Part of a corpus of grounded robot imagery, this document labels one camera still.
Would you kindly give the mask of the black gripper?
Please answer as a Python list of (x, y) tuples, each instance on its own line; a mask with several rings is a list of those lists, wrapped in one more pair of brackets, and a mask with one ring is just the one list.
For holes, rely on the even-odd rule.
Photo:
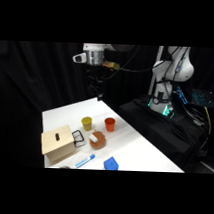
[(94, 86), (93, 82), (97, 82), (96, 85), (96, 97), (97, 101), (102, 100), (103, 96), (103, 82), (102, 80), (102, 66), (94, 66), (94, 65), (87, 65), (86, 66), (86, 71), (87, 71), (87, 76), (89, 78), (88, 81), (88, 88), (89, 88), (89, 93), (94, 93)]

